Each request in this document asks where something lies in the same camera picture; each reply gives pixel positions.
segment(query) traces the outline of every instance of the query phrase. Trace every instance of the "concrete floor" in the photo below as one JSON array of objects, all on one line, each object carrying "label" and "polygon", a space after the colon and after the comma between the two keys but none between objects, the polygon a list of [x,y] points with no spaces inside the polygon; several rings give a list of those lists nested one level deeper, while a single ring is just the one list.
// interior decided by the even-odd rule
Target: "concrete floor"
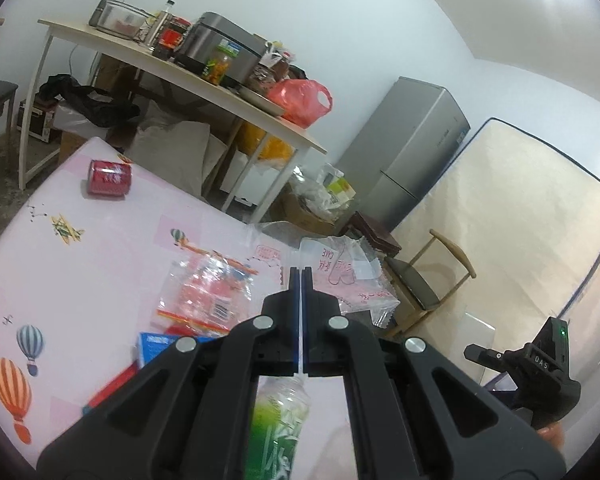
[{"label": "concrete floor", "polygon": [[[27,157],[30,161],[29,167],[33,166],[36,161],[57,147],[58,143],[47,144],[29,137],[29,156]],[[6,167],[6,150],[4,148],[4,140],[0,139],[0,235],[32,193],[56,168],[55,164],[51,164],[27,184],[26,190],[20,191],[18,188],[17,148],[16,146],[12,146],[11,153],[13,155],[11,156],[10,168],[8,170]]]}]

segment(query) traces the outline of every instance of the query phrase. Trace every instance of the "table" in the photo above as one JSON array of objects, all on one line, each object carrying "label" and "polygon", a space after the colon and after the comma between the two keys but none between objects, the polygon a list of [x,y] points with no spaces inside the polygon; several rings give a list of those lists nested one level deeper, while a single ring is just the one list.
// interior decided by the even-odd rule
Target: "table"
[{"label": "table", "polygon": [[[132,363],[138,333],[151,327],[172,263],[190,254],[174,243],[172,229],[190,244],[248,260],[258,270],[250,316],[282,288],[280,260],[287,246],[136,165],[124,200],[92,198],[84,192],[92,158],[120,161],[103,140],[91,139],[48,177],[0,238],[0,358],[20,368],[30,385],[23,424],[31,443],[19,439],[14,417],[1,402],[0,427],[31,465],[78,420],[88,400]],[[58,234],[59,222],[64,231]],[[280,251],[280,258],[254,258],[260,245]],[[37,327],[45,341],[35,377],[16,340],[25,325]],[[306,389],[314,406],[300,437],[296,480],[315,470],[334,432],[340,447],[343,431],[344,446],[350,446],[342,380],[310,379]]]},{"label": "table", "polygon": [[38,22],[46,25],[48,30],[46,32],[40,60],[31,77],[31,83],[29,85],[29,91],[27,92],[24,108],[22,132],[20,134],[20,160],[18,166],[18,182],[20,189],[25,189],[27,182],[52,162],[59,153],[59,150],[55,150],[27,171],[27,142],[29,140],[28,131],[31,118],[31,107],[38,89],[42,67],[45,63],[46,55],[48,54],[49,46],[51,45],[53,38],[71,41],[72,43],[91,48],[97,52],[107,54],[120,61],[136,66],[145,72],[158,76],[161,79],[192,92],[266,131],[267,134],[250,157],[246,167],[232,187],[229,196],[222,207],[223,211],[226,211],[229,207],[229,204],[240,189],[240,185],[244,181],[247,173],[258,160],[260,152],[271,136],[284,140],[295,149],[295,152],[286,166],[280,171],[277,179],[267,190],[260,205],[254,211],[251,216],[252,223],[260,221],[282,187],[286,184],[286,181],[289,180],[293,169],[301,163],[304,156],[311,148],[318,150],[321,153],[326,153],[326,150],[299,126],[284,119],[272,117],[234,95],[227,89],[212,85],[172,62],[164,61],[152,56],[148,49],[134,41],[116,38],[115,36],[105,34],[104,32],[85,24],[75,25],[71,23],[55,22],[53,20],[38,20]]}]

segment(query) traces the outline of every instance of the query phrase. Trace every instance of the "black plastic bag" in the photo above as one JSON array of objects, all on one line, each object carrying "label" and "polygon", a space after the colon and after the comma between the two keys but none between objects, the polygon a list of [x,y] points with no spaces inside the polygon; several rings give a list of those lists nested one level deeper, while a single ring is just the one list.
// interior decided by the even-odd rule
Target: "black plastic bag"
[{"label": "black plastic bag", "polygon": [[49,101],[60,94],[76,111],[84,115],[96,126],[111,128],[140,114],[138,105],[126,99],[114,99],[100,88],[80,86],[69,74],[49,76],[40,87],[38,95],[43,101]]}]

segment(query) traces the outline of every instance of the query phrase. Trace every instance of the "pink tablecloth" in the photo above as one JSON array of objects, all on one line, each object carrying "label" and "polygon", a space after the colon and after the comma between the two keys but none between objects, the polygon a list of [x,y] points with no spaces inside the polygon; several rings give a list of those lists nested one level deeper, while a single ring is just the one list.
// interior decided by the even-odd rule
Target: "pink tablecloth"
[{"label": "pink tablecloth", "polygon": [[[283,251],[282,244],[254,239],[253,228],[138,166],[124,200],[92,198],[84,191],[92,158],[120,161],[102,140],[90,140],[33,194],[0,238],[0,358],[22,372],[0,380],[0,388],[8,390],[2,396],[15,405],[12,411],[30,401],[17,423],[28,429],[30,444],[1,402],[0,426],[32,465],[134,359],[138,332],[149,328],[170,265],[188,256],[172,229],[197,247],[249,259],[259,271],[251,316],[281,288],[279,262],[254,256],[258,245]],[[39,344],[38,334],[44,339],[36,376],[17,341],[27,325],[37,329],[20,332],[29,347]]]}]

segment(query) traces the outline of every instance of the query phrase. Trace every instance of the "refrigerator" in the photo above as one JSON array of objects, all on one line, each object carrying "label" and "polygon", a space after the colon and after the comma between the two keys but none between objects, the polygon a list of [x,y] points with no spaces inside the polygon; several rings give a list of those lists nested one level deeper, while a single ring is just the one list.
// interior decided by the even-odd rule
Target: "refrigerator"
[{"label": "refrigerator", "polygon": [[469,129],[446,88],[399,78],[336,165],[356,190],[351,214],[358,210],[392,231],[435,184]]}]

